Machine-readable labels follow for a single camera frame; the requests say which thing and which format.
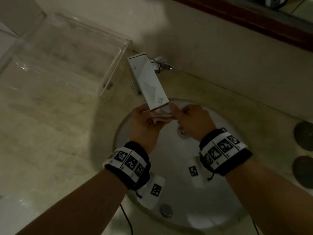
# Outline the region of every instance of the hand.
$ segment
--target hand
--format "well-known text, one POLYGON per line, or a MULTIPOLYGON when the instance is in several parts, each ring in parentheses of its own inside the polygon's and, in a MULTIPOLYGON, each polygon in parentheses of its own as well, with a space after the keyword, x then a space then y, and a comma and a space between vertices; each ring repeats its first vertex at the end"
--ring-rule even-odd
POLYGON ((164 120, 164 122, 154 121, 153 117, 149 107, 142 105, 133 109, 131 118, 130 141, 139 143, 147 154, 154 150, 161 129, 171 121, 169 119, 164 120))
POLYGON ((209 112, 201 106, 188 105, 180 110, 176 105, 170 104, 170 110, 178 120, 181 130, 199 142, 216 129, 209 112))

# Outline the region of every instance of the dark round disc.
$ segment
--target dark round disc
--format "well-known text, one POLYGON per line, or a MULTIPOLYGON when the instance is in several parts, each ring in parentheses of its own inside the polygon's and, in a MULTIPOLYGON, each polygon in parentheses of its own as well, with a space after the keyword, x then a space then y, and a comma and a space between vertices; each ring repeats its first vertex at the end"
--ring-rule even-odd
POLYGON ((301 122, 294 129, 295 141, 305 150, 313 151, 313 124, 301 122))
POLYGON ((313 189, 313 158, 300 156, 292 164, 296 180, 305 188, 313 189))

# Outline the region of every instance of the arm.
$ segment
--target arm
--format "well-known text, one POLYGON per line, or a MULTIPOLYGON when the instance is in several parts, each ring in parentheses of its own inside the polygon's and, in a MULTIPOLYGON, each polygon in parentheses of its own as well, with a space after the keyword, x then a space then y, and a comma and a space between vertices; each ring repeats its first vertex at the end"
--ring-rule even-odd
MULTIPOLYGON (((198 141, 216 129, 200 106, 170 109, 184 132, 198 141)), ((305 191, 251 158, 225 178, 264 234, 313 234, 313 197, 305 191)))
POLYGON ((104 169, 46 210, 17 235, 101 234, 122 202, 127 187, 104 169))
MULTIPOLYGON (((138 143, 147 154, 157 144, 160 130, 170 122, 152 122, 146 105, 133 110, 130 141, 138 143)), ((127 192, 127 186, 104 169, 58 201, 33 220, 17 235, 100 235, 127 192)))

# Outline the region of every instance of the forearm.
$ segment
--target forearm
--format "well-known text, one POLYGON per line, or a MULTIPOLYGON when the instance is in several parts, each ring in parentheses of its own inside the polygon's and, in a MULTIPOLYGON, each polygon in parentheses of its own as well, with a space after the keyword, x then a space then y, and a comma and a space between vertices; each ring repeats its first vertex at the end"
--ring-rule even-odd
POLYGON ((264 234, 313 233, 313 197, 305 191, 252 159, 225 177, 264 234))
POLYGON ((17 235, 101 234, 120 203, 127 187, 104 169, 46 210, 17 235))

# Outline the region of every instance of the clear acrylic box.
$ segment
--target clear acrylic box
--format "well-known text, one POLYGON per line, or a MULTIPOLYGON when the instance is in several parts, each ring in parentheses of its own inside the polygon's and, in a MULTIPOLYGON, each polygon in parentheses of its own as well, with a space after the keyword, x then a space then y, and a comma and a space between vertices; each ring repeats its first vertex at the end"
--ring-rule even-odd
MULTIPOLYGON (((127 66, 122 59, 130 43, 126 36, 60 11, 38 20, 18 40, 12 59, 36 73, 31 81, 110 98, 127 66)), ((14 81, 9 84, 22 90, 14 81)))

